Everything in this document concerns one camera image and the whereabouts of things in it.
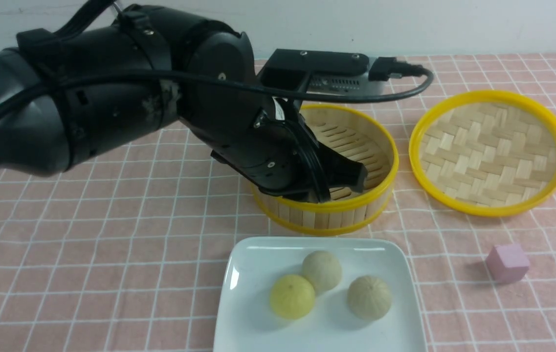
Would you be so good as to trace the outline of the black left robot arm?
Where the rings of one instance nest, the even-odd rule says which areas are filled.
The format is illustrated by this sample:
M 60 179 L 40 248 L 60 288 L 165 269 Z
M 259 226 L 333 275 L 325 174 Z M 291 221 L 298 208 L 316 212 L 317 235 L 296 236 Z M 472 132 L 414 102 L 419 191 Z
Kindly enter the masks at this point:
M 108 27 L 17 35 L 0 51 L 0 169 L 48 177 L 182 122 L 271 196 L 327 202 L 367 170 L 319 142 L 292 92 L 260 85 L 228 25 L 132 5 Z

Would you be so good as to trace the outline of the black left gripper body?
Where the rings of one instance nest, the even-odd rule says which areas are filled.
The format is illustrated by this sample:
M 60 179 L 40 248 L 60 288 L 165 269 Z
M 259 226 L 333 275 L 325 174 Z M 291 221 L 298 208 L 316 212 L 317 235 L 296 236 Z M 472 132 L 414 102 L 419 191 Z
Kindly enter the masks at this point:
M 257 85 L 245 34 L 210 32 L 190 54 L 188 73 Z M 184 120 L 217 158 L 273 196 L 330 199 L 319 143 L 291 103 L 271 94 L 188 83 Z

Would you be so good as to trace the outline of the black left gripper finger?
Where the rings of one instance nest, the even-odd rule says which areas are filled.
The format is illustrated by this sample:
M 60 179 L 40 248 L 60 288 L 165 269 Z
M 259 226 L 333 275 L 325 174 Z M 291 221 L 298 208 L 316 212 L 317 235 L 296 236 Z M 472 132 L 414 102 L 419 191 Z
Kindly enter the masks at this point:
M 362 193 L 368 171 L 361 162 L 355 162 L 332 150 L 321 142 L 315 146 L 315 193 L 329 194 L 331 189 L 347 187 Z

